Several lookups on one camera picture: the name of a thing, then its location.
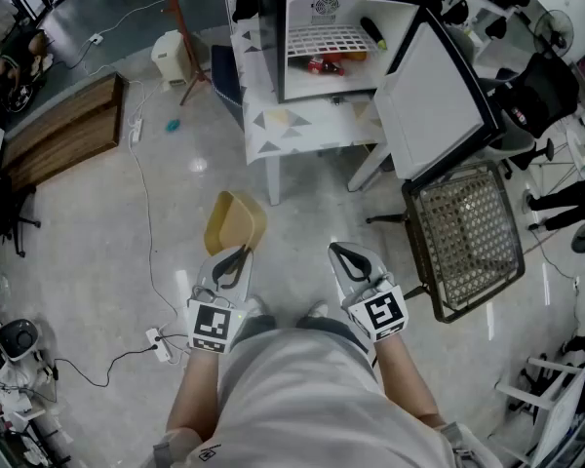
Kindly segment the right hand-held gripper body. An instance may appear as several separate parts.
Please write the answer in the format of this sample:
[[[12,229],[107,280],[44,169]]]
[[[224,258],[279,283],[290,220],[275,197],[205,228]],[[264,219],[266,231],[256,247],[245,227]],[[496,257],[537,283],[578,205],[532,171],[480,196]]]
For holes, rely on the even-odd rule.
[[[404,330],[409,322],[401,287],[389,273],[352,291],[341,307],[372,343]]]

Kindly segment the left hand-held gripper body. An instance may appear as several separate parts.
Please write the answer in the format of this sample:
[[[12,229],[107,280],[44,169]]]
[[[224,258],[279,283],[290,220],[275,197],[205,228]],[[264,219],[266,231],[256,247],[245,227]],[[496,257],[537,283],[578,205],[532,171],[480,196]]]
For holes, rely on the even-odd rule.
[[[187,300],[187,347],[229,353],[249,316],[248,293],[247,283],[234,288],[196,283]]]

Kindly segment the brown cardboard box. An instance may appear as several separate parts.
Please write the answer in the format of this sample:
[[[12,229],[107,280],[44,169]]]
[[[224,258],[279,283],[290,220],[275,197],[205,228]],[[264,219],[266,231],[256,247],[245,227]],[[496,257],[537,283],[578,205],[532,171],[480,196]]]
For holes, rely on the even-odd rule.
[[[221,191],[204,233],[204,244],[210,256],[234,247],[255,252],[266,230],[264,209],[243,191]]]

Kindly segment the black mini fridge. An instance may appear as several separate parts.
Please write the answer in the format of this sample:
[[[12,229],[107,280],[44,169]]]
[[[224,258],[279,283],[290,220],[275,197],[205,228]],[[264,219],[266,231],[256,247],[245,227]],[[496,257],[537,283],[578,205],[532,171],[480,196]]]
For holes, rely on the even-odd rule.
[[[262,49],[278,101],[372,96],[400,178],[447,170],[499,131],[467,58],[425,0],[257,0]],[[387,50],[343,59],[343,76],[289,66],[290,28],[360,25],[370,18]]]

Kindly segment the person's right forearm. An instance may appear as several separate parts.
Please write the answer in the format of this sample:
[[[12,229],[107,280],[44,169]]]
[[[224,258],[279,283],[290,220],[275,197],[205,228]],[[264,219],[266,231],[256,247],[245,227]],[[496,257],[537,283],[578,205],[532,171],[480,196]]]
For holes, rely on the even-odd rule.
[[[446,424],[430,389],[397,334],[374,344],[386,397],[431,428]]]

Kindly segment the person's left forearm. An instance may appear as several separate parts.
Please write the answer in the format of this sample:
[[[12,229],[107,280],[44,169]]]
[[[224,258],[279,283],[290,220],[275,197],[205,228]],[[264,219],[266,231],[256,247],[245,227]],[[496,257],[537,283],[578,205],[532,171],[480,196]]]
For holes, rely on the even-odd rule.
[[[202,441],[208,440],[218,422],[217,385],[218,355],[193,349],[167,421],[167,430],[186,428]]]

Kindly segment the person's dark trousers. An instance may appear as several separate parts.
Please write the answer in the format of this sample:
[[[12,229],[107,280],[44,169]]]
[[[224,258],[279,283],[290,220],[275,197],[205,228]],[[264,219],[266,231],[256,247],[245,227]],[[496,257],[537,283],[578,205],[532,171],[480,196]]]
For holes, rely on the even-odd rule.
[[[366,359],[368,349],[347,325],[328,317],[304,316],[293,328],[278,329],[271,315],[251,315],[233,342],[233,349],[283,350],[288,354],[309,354],[317,358],[331,351]]]

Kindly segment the black mesh basket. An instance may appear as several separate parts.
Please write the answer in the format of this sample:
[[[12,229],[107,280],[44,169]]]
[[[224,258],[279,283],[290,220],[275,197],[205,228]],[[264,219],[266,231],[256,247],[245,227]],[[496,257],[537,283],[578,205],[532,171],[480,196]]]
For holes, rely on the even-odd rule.
[[[435,319],[451,324],[491,301],[526,271],[504,180],[492,162],[455,167],[414,193],[401,214],[366,223],[404,225],[420,285]]]

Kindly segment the person's white shirt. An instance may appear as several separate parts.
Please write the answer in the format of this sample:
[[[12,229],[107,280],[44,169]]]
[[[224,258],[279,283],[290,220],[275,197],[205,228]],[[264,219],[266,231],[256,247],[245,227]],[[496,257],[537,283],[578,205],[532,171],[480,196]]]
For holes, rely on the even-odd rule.
[[[243,350],[218,362],[218,422],[168,431],[145,468],[502,468],[467,427],[431,428],[389,400],[368,359]]]

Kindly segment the table with triangle-patterned cloth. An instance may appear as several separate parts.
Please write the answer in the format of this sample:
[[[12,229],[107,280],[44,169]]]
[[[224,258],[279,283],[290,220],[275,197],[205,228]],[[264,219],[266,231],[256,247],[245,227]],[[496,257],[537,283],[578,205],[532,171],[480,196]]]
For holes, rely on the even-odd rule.
[[[371,95],[346,95],[339,102],[317,97],[280,104],[276,99],[258,25],[243,21],[231,35],[242,97],[246,158],[262,159],[269,203],[280,203],[281,159],[356,145],[373,149],[347,184],[354,192],[367,185],[390,155]]]

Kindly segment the white stool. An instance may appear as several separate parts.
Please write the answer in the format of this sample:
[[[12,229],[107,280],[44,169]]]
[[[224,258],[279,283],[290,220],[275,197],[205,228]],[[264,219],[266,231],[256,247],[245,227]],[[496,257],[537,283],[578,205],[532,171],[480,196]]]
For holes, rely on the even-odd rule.
[[[533,381],[529,391],[501,382],[497,382],[494,389],[537,410],[534,440],[526,452],[511,450],[502,444],[499,446],[520,462],[520,468],[537,468],[570,430],[585,384],[585,366],[575,367],[534,357],[529,357],[526,363],[550,371],[552,380],[539,385]]]

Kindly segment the white and black device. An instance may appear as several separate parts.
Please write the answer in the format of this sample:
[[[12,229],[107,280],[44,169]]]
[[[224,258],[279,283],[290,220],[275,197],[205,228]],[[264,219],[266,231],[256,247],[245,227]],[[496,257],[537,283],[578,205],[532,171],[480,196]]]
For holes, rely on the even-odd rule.
[[[27,319],[14,320],[0,328],[0,349],[11,362],[31,358],[42,361],[38,351],[40,333],[33,322]]]

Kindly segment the brown wooden platform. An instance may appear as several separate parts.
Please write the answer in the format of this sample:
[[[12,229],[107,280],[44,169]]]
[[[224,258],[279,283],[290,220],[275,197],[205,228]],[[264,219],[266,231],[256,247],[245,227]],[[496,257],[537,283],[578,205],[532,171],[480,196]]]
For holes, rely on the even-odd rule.
[[[6,143],[0,172],[20,190],[117,147],[125,85],[108,74],[51,107]]]

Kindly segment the white trash bin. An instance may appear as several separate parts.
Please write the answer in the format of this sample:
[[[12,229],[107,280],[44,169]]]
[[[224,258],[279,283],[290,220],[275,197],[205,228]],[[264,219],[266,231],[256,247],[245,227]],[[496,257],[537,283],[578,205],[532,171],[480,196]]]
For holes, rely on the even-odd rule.
[[[162,79],[171,86],[189,84],[192,66],[183,35],[179,31],[170,30],[159,37],[152,48],[151,59]]]

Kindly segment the red coat stand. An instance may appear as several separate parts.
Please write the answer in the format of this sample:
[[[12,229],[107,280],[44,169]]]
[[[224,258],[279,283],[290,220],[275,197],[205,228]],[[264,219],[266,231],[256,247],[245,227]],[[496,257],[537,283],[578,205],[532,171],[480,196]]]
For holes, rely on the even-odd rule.
[[[175,21],[177,23],[178,30],[182,35],[184,48],[188,54],[189,63],[191,66],[190,80],[187,82],[186,91],[179,103],[180,106],[184,106],[196,85],[198,83],[204,82],[210,83],[211,79],[207,76],[206,71],[201,67],[200,62],[198,61],[178,0],[169,0],[167,11],[171,12],[175,17]]]

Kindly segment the black mesh office chair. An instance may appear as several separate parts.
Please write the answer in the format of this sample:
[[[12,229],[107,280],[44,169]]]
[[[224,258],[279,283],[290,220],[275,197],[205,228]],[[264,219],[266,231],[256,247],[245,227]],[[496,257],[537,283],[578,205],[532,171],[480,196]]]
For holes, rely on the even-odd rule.
[[[509,119],[534,138],[572,115],[578,106],[579,84],[560,58],[533,54],[526,69],[495,88],[492,98]]]

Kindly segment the black standing fan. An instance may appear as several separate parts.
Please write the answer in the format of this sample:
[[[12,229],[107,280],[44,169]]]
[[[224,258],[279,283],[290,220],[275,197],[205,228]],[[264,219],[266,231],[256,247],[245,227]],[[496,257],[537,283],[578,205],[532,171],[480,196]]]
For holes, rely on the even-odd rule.
[[[536,23],[533,39],[537,53],[562,58],[573,44],[573,24],[565,12],[547,11]]]

